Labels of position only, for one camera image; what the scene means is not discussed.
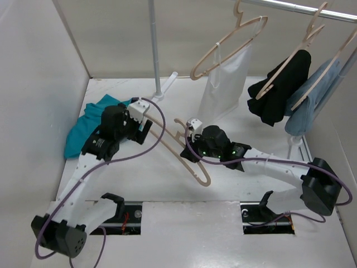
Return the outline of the teal t shirt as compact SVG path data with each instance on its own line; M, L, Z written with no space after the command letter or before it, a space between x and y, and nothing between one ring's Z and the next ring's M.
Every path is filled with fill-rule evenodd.
M74 124L67 135L64 159L78 158L86 140L100 125L104 109L109 106L117 106L120 103L123 103L127 107L131 103L131 99L121 102L106 94L97 103L87 103L84 114L78 118L76 124Z

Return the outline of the beige wooden hanger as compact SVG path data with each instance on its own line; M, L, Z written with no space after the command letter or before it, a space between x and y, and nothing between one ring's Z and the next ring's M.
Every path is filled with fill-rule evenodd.
M166 134L168 134L178 145L185 148L185 144L181 141L181 138L184 136L183 132L177 131L176 134L173 134L167 127L163 126L163 123L159 122L156 118L146 114L145 117L155 123L158 127L162 128ZM169 150L170 153L185 167L185 169L192 175L192 177L203 187L209 187L211 185L211 176L206 170L205 166L201 162L195 163L195 166L200 169L201 173L205 177L205 181L203 181L197 174L197 172L191 168L189 161L182 158L175 149L165 142L163 139L160 140L160 143L164 145L164 147Z

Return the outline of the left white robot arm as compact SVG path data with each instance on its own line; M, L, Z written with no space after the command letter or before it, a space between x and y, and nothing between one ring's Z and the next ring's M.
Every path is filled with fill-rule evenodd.
M150 104L138 99L128 106L108 106L101 122L85 141L76 169L55 203L44 216L35 216L31 228L36 236L35 254L44 247L52 253L75 258L84 248L87 236L107 220L119 221L124 216L124 198L105 193L91 207L86 196L94 187L101 171L110 164L123 140L143 144L152 121L144 120Z

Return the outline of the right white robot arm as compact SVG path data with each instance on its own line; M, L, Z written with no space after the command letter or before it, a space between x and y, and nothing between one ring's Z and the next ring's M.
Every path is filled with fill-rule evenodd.
M258 206L259 216L265 220L301 209L330 216L342 188L324 160L284 160L249 145L230 141L216 125L200 130L188 123L185 129L185 149L181 156L191 162L204 161L247 175L264 175L291 185L292 188L285 191L265 192Z

